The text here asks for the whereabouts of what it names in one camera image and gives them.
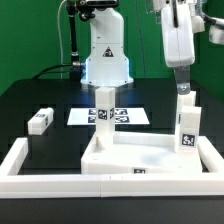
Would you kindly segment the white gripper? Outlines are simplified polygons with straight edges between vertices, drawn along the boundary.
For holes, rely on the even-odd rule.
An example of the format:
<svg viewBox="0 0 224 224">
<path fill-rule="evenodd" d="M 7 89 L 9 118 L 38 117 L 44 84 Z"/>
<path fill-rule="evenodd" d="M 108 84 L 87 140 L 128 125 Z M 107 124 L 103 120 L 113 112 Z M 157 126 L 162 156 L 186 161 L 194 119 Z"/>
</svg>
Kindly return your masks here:
<svg viewBox="0 0 224 224">
<path fill-rule="evenodd" d="M 166 66 L 174 69 L 179 95 L 189 94 L 190 67 L 195 62 L 194 34 L 213 29 L 215 41 L 222 43 L 224 19 L 211 17 L 202 9 L 203 0 L 163 0 L 160 7 L 163 49 Z"/>
</svg>

